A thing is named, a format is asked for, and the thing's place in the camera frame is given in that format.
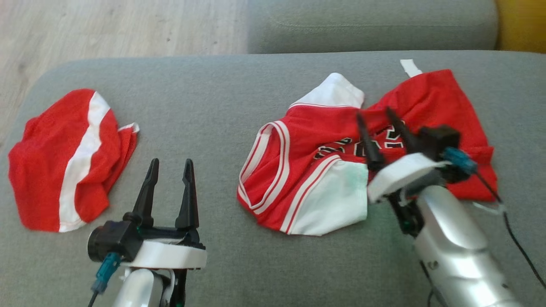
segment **white tag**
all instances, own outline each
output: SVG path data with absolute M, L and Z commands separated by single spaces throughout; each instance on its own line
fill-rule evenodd
M 406 72 L 406 74 L 408 74 L 410 78 L 423 73 L 421 70 L 419 70 L 419 68 L 417 68 L 417 66 L 415 66 L 412 58 L 409 58 L 407 60 L 400 60 L 400 64 L 402 64 L 402 67 L 404 67 L 404 71 Z

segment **jersey armhole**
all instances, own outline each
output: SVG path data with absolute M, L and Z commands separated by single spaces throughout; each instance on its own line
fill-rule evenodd
M 269 185 L 269 187 L 264 191 L 262 199 L 258 203 L 252 203 L 248 194 L 246 192 L 245 182 L 252 176 L 256 168 L 259 166 L 260 162 L 264 158 L 265 152 L 268 148 L 269 139 L 273 132 L 273 129 L 278 134 L 279 143 L 274 144 L 274 146 L 279 146 L 279 156 L 278 156 L 278 167 L 275 174 L 275 178 Z M 246 158 L 245 164 L 239 174 L 239 187 L 237 193 L 242 200 L 242 202 L 251 209 L 254 214 L 258 215 L 267 209 L 273 201 L 279 196 L 281 190 L 283 189 L 290 172 L 289 162 L 288 162 L 288 153 L 290 148 L 290 135 L 288 133 L 288 128 L 282 121 L 274 121 L 267 123 L 263 126 L 248 157 Z

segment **blue connector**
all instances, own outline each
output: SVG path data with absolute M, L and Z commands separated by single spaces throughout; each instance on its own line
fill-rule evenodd
M 468 175 L 474 174 L 478 165 L 462 150 L 453 147 L 447 147 L 443 153 L 443 158 L 453 165 L 462 169 Z
M 120 254 L 111 252 L 104 258 L 103 263 L 100 265 L 97 271 L 97 280 L 91 287 L 91 291 L 98 294 L 103 294 L 108 286 L 108 281 L 114 274 L 114 272 L 120 267 L 121 257 Z

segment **couch cushion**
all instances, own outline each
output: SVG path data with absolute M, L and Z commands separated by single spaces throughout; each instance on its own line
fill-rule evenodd
M 5 306 L 85 306 L 99 267 L 86 253 L 91 230 L 132 209 L 152 158 L 161 161 L 153 217 L 173 226 L 182 171 L 193 158 L 207 267 L 190 272 L 187 306 L 425 305 L 430 286 L 387 205 L 366 221 L 323 237 L 287 236 L 256 224 L 236 200 L 238 174 L 259 128 L 331 72 L 366 93 L 370 105 L 407 79 L 399 64 L 451 68 L 491 145 L 501 197 L 516 236 L 546 276 L 546 56 L 499 51 L 384 51 L 309 55 L 88 60 L 65 64 L 34 85 L 0 158 L 0 297 Z M 7 179 L 7 152 L 25 122 L 75 88 L 96 89 L 120 125 L 136 121 L 139 144 L 97 220 L 65 234 L 21 226 Z M 515 294 L 543 306 L 546 293 L 510 241 L 499 216 L 468 206 L 484 228 Z M 111 305 L 114 277 L 97 306 Z
M 250 0 L 248 52 L 493 49 L 494 0 Z

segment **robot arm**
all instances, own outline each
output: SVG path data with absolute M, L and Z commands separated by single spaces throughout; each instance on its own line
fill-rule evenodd
M 475 170 L 471 161 L 453 159 L 460 167 L 443 160 L 446 152 L 458 157 L 458 132 L 446 126 L 423 128 L 416 137 L 392 110 L 387 115 L 410 154 L 385 167 L 377 148 L 367 146 L 367 159 L 375 159 L 371 163 L 378 170 L 368 185 L 369 199 L 375 202 L 385 196 L 402 232 L 415 238 L 420 265 L 438 301 L 446 307 L 521 306 L 491 255 L 485 234 L 444 187 L 446 181 L 466 180 Z M 366 144 L 370 136 L 358 116 Z
M 119 265 L 125 268 L 124 283 L 114 302 L 122 307 L 183 306 L 187 270 L 205 267 L 207 253 L 199 241 L 197 194 L 192 160 L 186 160 L 185 190 L 175 227 L 154 227 L 153 191 L 159 160 L 153 159 L 132 212 L 121 222 L 107 221 L 91 233 L 89 258 L 103 262 L 91 288 L 93 298 L 102 294 Z

